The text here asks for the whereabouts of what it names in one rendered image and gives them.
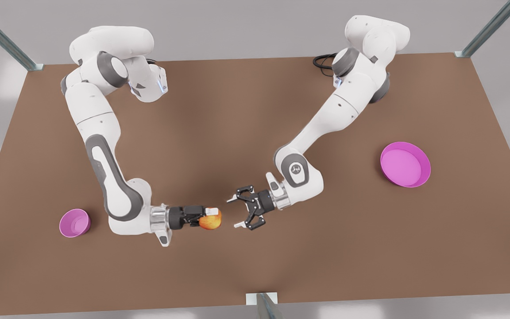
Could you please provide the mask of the red yellow apple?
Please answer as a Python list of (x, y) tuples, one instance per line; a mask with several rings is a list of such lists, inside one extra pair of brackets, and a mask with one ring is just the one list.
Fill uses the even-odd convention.
[(199, 220), (198, 224), (205, 230), (216, 230), (221, 225), (221, 211), (219, 214), (204, 214)]

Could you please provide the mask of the small purple bowl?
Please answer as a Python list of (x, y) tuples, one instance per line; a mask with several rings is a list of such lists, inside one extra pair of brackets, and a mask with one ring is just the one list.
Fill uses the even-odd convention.
[(59, 221), (59, 232), (67, 238), (85, 234), (91, 226), (89, 214), (83, 209), (72, 209), (66, 212)]

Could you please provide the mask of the purple plate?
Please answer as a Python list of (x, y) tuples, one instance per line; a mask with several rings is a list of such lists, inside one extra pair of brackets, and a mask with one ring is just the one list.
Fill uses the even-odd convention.
[(382, 150), (380, 167), (387, 180), (406, 188), (422, 186), (432, 171), (427, 154), (416, 145), (402, 141), (391, 143)]

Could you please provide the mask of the silver frame post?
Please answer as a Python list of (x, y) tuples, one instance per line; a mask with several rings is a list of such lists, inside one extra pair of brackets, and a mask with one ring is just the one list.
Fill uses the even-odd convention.
[(247, 293), (246, 305), (255, 305), (257, 319), (286, 319), (279, 310), (277, 292)]
[(510, 0), (507, 0), (500, 10), (460, 51), (453, 52), (456, 58), (471, 58), (473, 54), (510, 18)]
[(16, 62), (27, 71), (41, 71), (44, 64), (35, 63), (22, 49), (16, 45), (3, 31), (0, 30), (0, 47), (2, 47)]

